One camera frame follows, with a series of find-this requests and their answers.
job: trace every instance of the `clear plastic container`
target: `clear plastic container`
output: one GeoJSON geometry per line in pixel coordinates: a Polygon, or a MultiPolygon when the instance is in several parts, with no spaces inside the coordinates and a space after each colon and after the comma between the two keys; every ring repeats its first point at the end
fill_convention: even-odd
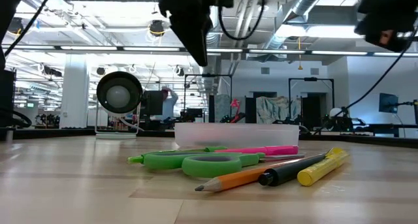
{"type": "Polygon", "coordinates": [[[176,123],[175,134],[179,146],[297,146],[299,141],[297,125],[176,123]]]}

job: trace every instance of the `orange pencil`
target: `orange pencil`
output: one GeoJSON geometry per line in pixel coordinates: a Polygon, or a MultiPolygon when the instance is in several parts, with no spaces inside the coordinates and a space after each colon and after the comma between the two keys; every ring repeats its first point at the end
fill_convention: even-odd
{"type": "Polygon", "coordinates": [[[263,172],[272,167],[278,167],[282,165],[286,165],[288,163],[293,163],[296,161],[300,161],[301,159],[292,159],[290,161],[285,161],[281,163],[276,163],[273,165],[255,168],[250,170],[245,170],[241,172],[235,172],[233,174],[226,174],[222,176],[218,176],[216,178],[212,178],[208,182],[203,185],[200,185],[195,188],[195,191],[224,191],[226,189],[234,188],[240,185],[245,185],[248,183],[252,183],[258,180],[259,176],[263,174],[263,172]]]}

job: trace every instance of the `pencil tip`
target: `pencil tip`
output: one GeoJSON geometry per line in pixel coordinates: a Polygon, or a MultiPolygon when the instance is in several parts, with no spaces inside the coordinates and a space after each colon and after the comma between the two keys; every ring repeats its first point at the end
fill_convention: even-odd
{"type": "Polygon", "coordinates": [[[204,186],[200,185],[200,186],[195,188],[195,191],[203,191],[203,189],[204,189],[204,186]]]}

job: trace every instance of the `pink highlighter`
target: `pink highlighter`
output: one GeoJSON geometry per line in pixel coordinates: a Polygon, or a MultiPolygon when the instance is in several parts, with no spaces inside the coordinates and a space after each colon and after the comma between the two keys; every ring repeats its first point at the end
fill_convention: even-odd
{"type": "Polygon", "coordinates": [[[215,152],[264,153],[266,155],[296,155],[298,146],[263,146],[259,148],[240,148],[216,150],[215,152]]]}

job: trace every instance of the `table surface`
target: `table surface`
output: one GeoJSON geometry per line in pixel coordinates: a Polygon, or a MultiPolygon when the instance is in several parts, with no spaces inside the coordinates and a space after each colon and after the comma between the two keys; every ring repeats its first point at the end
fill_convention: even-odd
{"type": "Polygon", "coordinates": [[[1,223],[417,223],[418,150],[301,141],[350,162],[311,187],[249,184],[199,193],[205,180],[181,170],[152,173],[126,157],[177,149],[172,138],[93,136],[0,143],[1,223]]]}

